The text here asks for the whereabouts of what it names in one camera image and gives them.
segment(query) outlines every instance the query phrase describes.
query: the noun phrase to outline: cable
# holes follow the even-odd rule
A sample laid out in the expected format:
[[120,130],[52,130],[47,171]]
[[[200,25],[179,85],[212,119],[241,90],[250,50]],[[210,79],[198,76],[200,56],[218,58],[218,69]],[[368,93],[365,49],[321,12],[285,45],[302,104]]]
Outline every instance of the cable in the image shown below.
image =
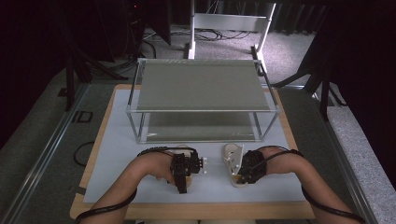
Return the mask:
[[83,144],[81,144],[81,145],[76,149],[76,151],[75,151],[74,154],[73,154],[73,160],[74,160],[75,163],[77,163],[77,164],[80,165],[80,166],[84,166],[84,167],[87,166],[87,164],[78,161],[78,159],[77,159],[77,154],[78,154],[78,152],[79,152],[80,149],[82,149],[83,147],[85,147],[85,146],[87,146],[87,145],[89,145],[89,144],[93,144],[93,143],[94,143],[93,141],[92,141],[92,142],[83,143]]
[[[299,156],[302,156],[302,157],[303,157],[303,154],[301,154],[301,152],[299,152],[299,151],[297,151],[297,150],[295,150],[295,149],[290,149],[290,150],[288,150],[288,149],[286,149],[285,147],[279,147],[279,148],[283,149],[284,151],[278,152],[278,153],[276,153],[276,154],[274,154],[274,155],[272,155],[272,156],[269,156],[268,158],[264,158],[263,161],[259,162],[259,163],[256,164],[255,166],[253,166],[253,167],[251,168],[251,170],[254,170],[254,169],[260,167],[261,165],[263,165],[264,163],[268,162],[269,160],[271,160],[271,159],[274,158],[274,157],[277,157],[277,156],[280,156],[280,155],[283,155],[283,154],[286,154],[286,153],[293,153],[293,154],[296,154],[296,155],[299,155]],[[316,201],[315,201],[313,198],[311,198],[311,196],[306,192],[306,190],[304,189],[303,186],[301,186],[301,188],[302,188],[303,195],[305,196],[305,198],[306,198],[312,205],[314,205],[315,207],[317,207],[318,209],[321,209],[321,210],[323,210],[323,211],[326,211],[326,212],[328,212],[328,213],[334,214],[334,215],[339,216],[339,217],[348,217],[348,218],[355,219],[355,220],[359,221],[360,223],[365,223],[365,220],[364,220],[362,217],[358,216],[358,215],[355,215],[355,214],[353,214],[353,213],[348,213],[348,212],[345,212],[345,211],[341,211],[341,210],[338,210],[338,209],[335,209],[335,208],[331,208],[331,207],[328,207],[328,206],[326,206],[326,205],[323,205],[323,204],[320,204],[320,203],[316,202]]]
[[[127,62],[118,64],[118,65],[115,65],[115,66],[108,67],[108,69],[112,70],[112,71],[116,72],[116,74],[120,75],[120,74],[125,73],[125,72],[131,70],[132,68],[134,68],[135,64],[136,64],[136,58],[129,56]],[[102,70],[99,70],[99,69],[97,69],[94,66],[90,66],[89,64],[88,64],[88,66],[90,67],[91,70],[97,70],[97,71],[102,72]]]
[[125,43],[125,47],[122,51],[122,54],[125,53],[125,51],[128,49],[128,45],[129,45],[129,36],[131,35],[131,27],[129,26],[129,20],[128,20],[128,10],[127,10],[127,6],[125,5],[125,1],[122,0],[122,5],[124,8],[124,12],[125,12],[125,21],[126,21],[126,43]]
[[215,9],[213,10],[213,14],[216,13],[216,10],[217,10],[218,4],[219,4],[219,0],[215,0],[215,1],[210,5],[210,7],[209,7],[209,8],[207,9],[207,11],[206,11],[206,14],[208,14],[208,13],[210,12],[210,9],[212,9],[212,7],[213,7],[215,4],[216,4],[216,6],[215,6]]
[[145,150],[141,151],[139,154],[137,154],[136,157],[139,157],[141,155],[147,154],[149,152],[161,152],[161,153],[164,153],[165,151],[168,151],[168,150],[190,150],[192,152],[196,152],[197,151],[195,148],[192,148],[192,147],[150,147],[148,149],[145,149]]
[[334,92],[334,90],[332,89],[332,87],[329,87],[329,90],[330,90],[330,93],[332,94],[332,96],[334,97],[334,100],[335,100],[339,105],[347,106],[346,103],[341,102],[340,98],[338,97],[337,94],[335,94],[335,92]]
[[157,50],[155,49],[154,45],[152,45],[151,43],[149,43],[146,40],[143,40],[143,43],[149,45],[152,49],[152,54],[153,54],[153,58],[156,59],[157,58]]
[[89,211],[86,211],[86,212],[83,212],[83,213],[79,214],[76,217],[75,224],[78,224],[79,222],[81,222],[82,219],[84,219],[86,217],[93,217],[93,216],[97,216],[97,215],[100,215],[100,214],[103,214],[103,213],[112,212],[112,211],[118,210],[118,209],[128,205],[131,201],[134,200],[134,197],[136,196],[136,193],[137,193],[137,189],[134,191],[134,193],[132,193],[131,196],[129,196],[122,203],[117,203],[117,204],[110,205],[110,206],[107,206],[107,207],[92,209],[92,210],[89,210]]
[[[199,35],[198,33],[211,33],[215,35],[215,37],[209,37],[205,35]],[[171,35],[190,35],[190,31],[177,31],[177,32],[172,32]],[[243,39],[250,35],[250,32],[240,32],[237,35],[234,36],[227,36],[224,35],[221,31],[218,30],[212,30],[212,29],[196,29],[195,32],[195,37],[197,40],[204,40],[204,41],[220,41],[220,40],[229,40],[229,39]],[[152,34],[145,34],[144,39],[147,41],[162,41],[161,39],[158,40],[153,40],[149,39],[151,37],[158,36],[156,33]]]
[[283,151],[275,153],[272,156],[269,156],[268,158],[265,158],[259,150],[261,148],[266,148],[266,147],[259,147],[258,149],[253,151],[250,150],[243,156],[242,165],[240,167],[240,170],[238,171],[238,174],[241,175],[241,177],[237,180],[237,184],[256,183],[259,179],[261,179],[263,176],[267,174],[267,162],[274,157],[286,153],[298,154],[302,156],[301,153],[295,149],[288,150],[285,147],[278,147],[283,149]]
[[334,214],[334,215],[339,216],[339,217],[348,217],[348,218],[352,218],[352,219],[355,219],[355,220],[359,221],[359,223],[366,223],[365,220],[362,217],[358,216],[358,215],[355,215],[353,213],[348,213],[348,212],[345,212],[345,211],[341,211],[341,210],[338,210],[338,209],[335,209],[335,208],[331,208],[331,207],[328,207],[326,205],[317,203],[313,198],[311,198],[311,196],[308,194],[308,192],[306,192],[306,190],[304,189],[303,186],[301,186],[301,189],[303,191],[303,195],[305,196],[306,200],[309,201],[316,208],[321,209],[323,211],[326,211],[328,213]]

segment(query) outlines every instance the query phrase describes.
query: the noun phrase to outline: black cable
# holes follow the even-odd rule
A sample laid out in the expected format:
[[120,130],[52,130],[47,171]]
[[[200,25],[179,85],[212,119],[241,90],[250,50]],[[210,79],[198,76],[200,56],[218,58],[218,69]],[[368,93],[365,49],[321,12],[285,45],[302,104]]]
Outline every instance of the black cable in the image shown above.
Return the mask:
[[334,90],[332,89],[332,87],[329,87],[330,93],[332,94],[332,96],[334,97],[334,100],[339,104],[339,105],[343,105],[343,106],[347,106],[346,103],[341,102],[340,98],[338,97],[337,94],[335,94]]
[[217,10],[218,4],[219,4],[219,0],[213,1],[213,3],[210,5],[209,9],[206,11],[206,14],[208,14],[208,13],[210,12],[210,9],[212,9],[212,7],[213,7],[215,4],[216,4],[216,6],[215,6],[215,9],[213,10],[212,13],[213,13],[213,14],[216,13],[216,10]]
[[[114,66],[111,66],[111,67],[108,67],[108,69],[109,69],[109,70],[112,70],[112,71],[114,71],[116,74],[120,75],[120,74],[125,73],[125,72],[131,70],[132,68],[134,68],[134,65],[135,65],[135,64],[136,64],[136,58],[134,58],[134,57],[129,57],[129,59],[128,59],[127,62],[118,64],[118,65],[114,65]],[[97,68],[94,67],[94,66],[90,66],[89,64],[88,64],[88,66],[90,67],[91,70],[102,71],[102,70],[97,69]]]
[[100,214],[103,214],[103,213],[112,212],[112,211],[118,210],[118,209],[128,205],[131,201],[134,200],[134,197],[136,196],[136,193],[137,193],[137,189],[134,191],[134,193],[132,193],[131,196],[129,196],[122,203],[117,203],[117,204],[110,205],[110,206],[107,206],[107,207],[102,207],[102,208],[95,208],[95,209],[92,209],[92,210],[89,210],[89,211],[86,211],[86,212],[83,212],[83,213],[79,214],[76,217],[75,224],[78,224],[82,219],[84,219],[86,217],[93,217],[93,216],[97,216],[97,215],[100,215]]
[[156,59],[157,58],[157,50],[155,49],[154,45],[152,45],[151,43],[149,43],[146,40],[143,40],[143,43],[149,45],[152,49],[152,54],[153,54],[153,58]]
[[[299,156],[303,157],[303,154],[301,154],[301,152],[299,152],[299,151],[297,151],[295,149],[287,150],[285,147],[279,147],[279,148],[283,149],[284,151],[278,152],[278,153],[276,153],[276,154],[274,154],[274,155],[272,155],[272,156],[270,156],[268,158],[264,158],[263,161],[259,162],[255,166],[253,166],[251,168],[251,170],[256,169],[257,167],[263,165],[265,162],[268,162],[269,160],[271,160],[274,157],[277,157],[277,156],[280,156],[280,155],[283,155],[283,154],[286,154],[286,153],[293,153],[293,154],[296,154],[296,155],[299,155]],[[348,212],[345,212],[345,211],[341,211],[341,210],[338,210],[338,209],[335,209],[335,208],[331,208],[331,207],[328,207],[326,205],[317,203],[313,198],[311,198],[311,196],[309,196],[309,194],[306,192],[306,190],[304,189],[303,186],[301,186],[301,188],[303,190],[303,195],[305,196],[306,200],[309,201],[316,208],[321,209],[323,211],[326,211],[328,213],[337,215],[339,217],[348,217],[348,218],[355,219],[355,220],[359,221],[360,223],[365,223],[365,220],[362,217],[358,216],[358,215],[355,215],[353,213],[348,213]]]
[[131,35],[131,27],[129,26],[129,20],[128,20],[128,10],[127,10],[127,6],[125,5],[125,1],[122,1],[122,5],[124,8],[124,12],[125,12],[125,21],[126,21],[126,43],[125,43],[125,47],[122,51],[122,54],[124,54],[126,52],[126,50],[128,49],[128,45],[129,45],[129,36]]
[[335,209],[335,208],[331,208],[329,206],[326,206],[326,205],[323,205],[323,204],[320,204],[320,203],[316,202],[313,198],[311,198],[311,196],[308,194],[308,192],[306,192],[306,190],[304,189],[303,186],[301,186],[301,189],[303,191],[303,195],[305,196],[306,200],[309,201],[316,208],[318,208],[320,210],[323,210],[323,211],[326,211],[328,213],[334,214],[334,215],[339,216],[339,217],[348,217],[348,218],[352,218],[352,219],[355,219],[355,220],[359,221],[359,223],[366,223],[365,220],[362,217],[358,216],[358,215],[355,215],[353,213],[348,213],[346,211],[341,211],[341,210],[338,210],[338,209]]
[[83,147],[85,147],[85,146],[87,146],[87,145],[89,145],[89,144],[93,144],[93,143],[95,143],[95,142],[86,142],[86,143],[83,143],[83,144],[81,144],[81,145],[75,150],[75,152],[74,152],[74,154],[73,154],[73,160],[75,161],[75,163],[77,163],[77,164],[80,165],[80,166],[84,166],[84,167],[87,166],[87,164],[78,161],[77,154],[78,154],[78,152],[79,152]]
[[141,155],[147,154],[149,152],[161,152],[161,153],[164,153],[167,150],[190,150],[190,151],[196,152],[196,149],[192,148],[192,147],[151,147],[151,148],[148,148],[148,149],[145,149],[145,150],[141,151],[139,154],[137,154],[136,157],[139,157]]
[[[203,41],[220,41],[220,40],[229,40],[229,39],[243,39],[250,35],[250,32],[240,32],[237,35],[234,36],[227,36],[224,35],[222,32],[217,31],[217,30],[212,30],[212,29],[196,29],[195,36],[197,37],[197,40],[203,40]],[[198,35],[197,33],[211,33],[215,35],[215,37],[208,37],[205,35]],[[148,37],[149,36],[156,36],[157,34],[145,34]],[[171,35],[190,35],[190,32],[173,32]]]

